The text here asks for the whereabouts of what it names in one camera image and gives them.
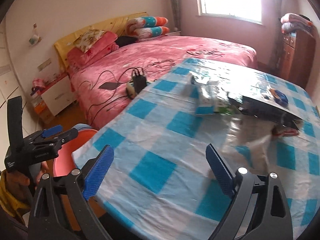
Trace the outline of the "person's left hand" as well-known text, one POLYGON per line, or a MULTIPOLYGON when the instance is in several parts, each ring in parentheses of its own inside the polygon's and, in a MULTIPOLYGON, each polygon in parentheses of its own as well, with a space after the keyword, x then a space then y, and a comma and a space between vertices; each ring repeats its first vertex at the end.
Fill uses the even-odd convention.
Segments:
MULTIPOLYGON (((41 163, 40 172, 36 176, 36 185, 40 182, 40 179, 43 174, 47 173, 49 170, 48 164, 46 161, 41 163)), ((7 182, 10 186, 29 186, 30 185, 30 179, 22 174, 19 171, 13 171, 10 173, 7 173, 7 182)))

